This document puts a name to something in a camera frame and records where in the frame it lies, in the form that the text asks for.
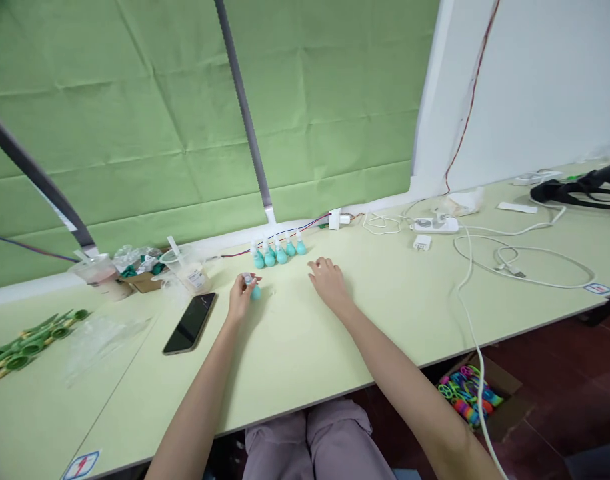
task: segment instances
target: person's hand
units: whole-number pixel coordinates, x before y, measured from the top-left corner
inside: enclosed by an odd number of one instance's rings
[[[236,277],[229,292],[229,312],[227,314],[229,320],[240,322],[245,318],[251,300],[251,292],[256,284],[262,280],[262,278],[256,277],[255,273],[252,273],[251,276],[253,280],[249,285],[245,283],[245,277],[242,273]]]
[[[340,310],[353,303],[345,287],[343,272],[331,259],[320,257],[315,263],[309,262],[308,266],[313,270],[309,278],[316,292],[332,312],[338,315]]]

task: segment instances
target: teal bottle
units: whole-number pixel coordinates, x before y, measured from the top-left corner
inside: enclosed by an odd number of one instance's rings
[[[303,242],[303,236],[300,233],[299,229],[296,229],[296,238],[298,239],[298,244],[296,245],[296,252],[298,252],[298,255],[305,255],[307,253],[307,247]]]
[[[291,238],[289,237],[289,232],[285,232],[285,252],[287,252],[288,256],[293,257],[296,254],[296,248],[293,246],[291,242]]]
[[[265,268],[265,259],[263,254],[258,251],[258,248],[256,248],[256,242],[254,240],[251,241],[249,252],[253,258],[253,266],[258,270]]]
[[[274,238],[274,244],[276,245],[276,260],[281,265],[284,265],[287,263],[287,254],[285,253],[283,248],[280,246],[280,240],[278,240],[278,235],[274,235],[273,238]]]
[[[265,256],[265,265],[273,267],[276,264],[276,257],[274,256],[274,251],[269,248],[267,239],[263,240],[263,254]]]
[[[250,285],[251,282],[253,281],[251,274],[245,272],[245,273],[243,273],[243,276],[245,278],[245,283],[247,285]],[[258,284],[256,284],[256,286],[253,288],[253,290],[251,292],[251,299],[258,300],[260,298],[260,295],[261,295],[260,287],[258,286]]]

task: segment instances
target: white power strip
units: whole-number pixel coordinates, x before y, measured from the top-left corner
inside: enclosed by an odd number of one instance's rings
[[[559,171],[544,171],[544,172],[528,172],[520,177],[516,177],[513,180],[513,184],[519,187],[525,185],[535,185],[536,183],[546,182],[547,180],[558,180],[564,175],[563,172]]]
[[[458,220],[453,217],[445,218],[442,225],[435,218],[416,219],[409,226],[418,233],[458,233]]]

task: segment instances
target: plastic cup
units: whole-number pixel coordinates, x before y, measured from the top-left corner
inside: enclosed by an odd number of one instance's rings
[[[211,281],[196,250],[190,245],[181,245],[178,250],[180,256],[169,250],[160,257],[160,263],[168,266],[192,295],[208,292]]]
[[[76,263],[67,271],[78,275],[108,300],[122,300],[133,293],[128,284],[116,281],[120,274],[106,253],[90,258],[89,262]]]

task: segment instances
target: black phone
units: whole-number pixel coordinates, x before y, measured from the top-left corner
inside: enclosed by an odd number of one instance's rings
[[[213,308],[215,293],[198,295],[191,299],[183,317],[176,325],[169,341],[163,349],[164,355],[175,355],[194,350],[198,345],[200,334],[207,323]]]

